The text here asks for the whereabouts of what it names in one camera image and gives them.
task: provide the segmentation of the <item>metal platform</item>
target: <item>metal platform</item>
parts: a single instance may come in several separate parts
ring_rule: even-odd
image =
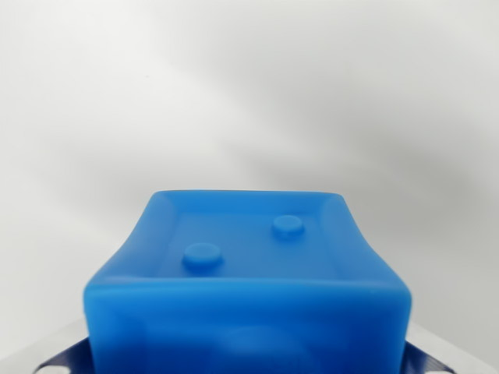
[[[424,373],[498,374],[477,358],[411,323],[401,374]],[[0,362],[0,374],[95,374],[85,322],[73,323]]]

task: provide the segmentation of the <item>blue silicone container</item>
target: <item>blue silicone container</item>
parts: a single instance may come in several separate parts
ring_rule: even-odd
[[[97,374],[397,374],[411,298],[343,198],[157,192],[85,289]]]

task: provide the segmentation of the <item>circular bump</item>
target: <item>circular bump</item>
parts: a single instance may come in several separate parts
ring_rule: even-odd
[[[283,239],[296,238],[305,231],[302,220],[296,216],[288,215],[277,217],[272,224],[272,228],[274,233]]]
[[[211,243],[195,243],[184,250],[183,263],[190,269],[210,269],[221,261],[220,248]]]

